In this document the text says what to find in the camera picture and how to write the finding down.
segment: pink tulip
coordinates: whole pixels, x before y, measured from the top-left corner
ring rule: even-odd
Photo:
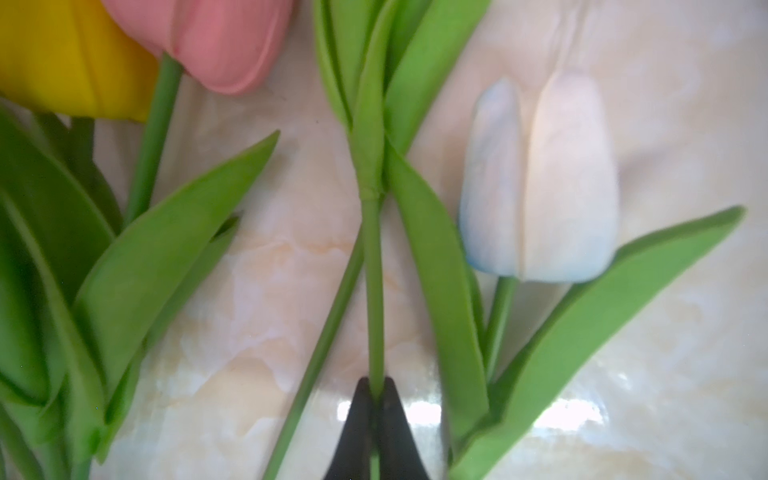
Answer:
[[[210,90],[239,94],[272,68],[293,0],[102,0],[125,32]]]

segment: marble tabletop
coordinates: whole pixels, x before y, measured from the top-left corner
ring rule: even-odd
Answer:
[[[623,241],[732,204],[738,231],[577,374],[489,479],[768,478],[768,3],[496,0],[409,155],[456,212],[472,105],[502,75],[525,115],[558,62],[596,77],[621,166]],[[268,82],[244,97],[185,78],[157,198],[279,128],[229,253],[142,366],[100,480],[256,480],[360,222],[346,139],[300,3]],[[99,122],[97,161],[124,203],[141,126]],[[386,368],[424,462],[445,475],[429,318],[397,209],[383,214]],[[482,277],[485,301],[494,280]],[[523,286],[506,359],[564,291]],[[322,478],[366,374],[358,290],[280,478]]]

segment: black tool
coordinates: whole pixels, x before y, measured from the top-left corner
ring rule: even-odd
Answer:
[[[379,449],[381,480],[429,480],[395,382],[389,377],[378,405],[371,396],[368,377],[357,382],[325,480],[370,480],[374,445]]]

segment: white tulip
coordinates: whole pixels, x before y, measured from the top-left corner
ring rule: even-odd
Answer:
[[[517,89],[503,78],[475,106],[459,211],[469,262],[520,280],[591,280],[610,265],[619,225],[617,165],[595,81],[553,74],[530,138],[522,132]]]

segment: tulip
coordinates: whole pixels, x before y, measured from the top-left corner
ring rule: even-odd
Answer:
[[[143,121],[157,60],[98,0],[4,0],[0,95],[36,111]]]
[[[545,85],[525,143],[518,93],[502,79],[478,100],[459,226],[470,264],[520,280],[580,283],[617,244],[619,190],[602,100],[583,72]]]
[[[206,88],[239,94],[275,62],[293,0],[102,0],[150,51],[167,52]]]

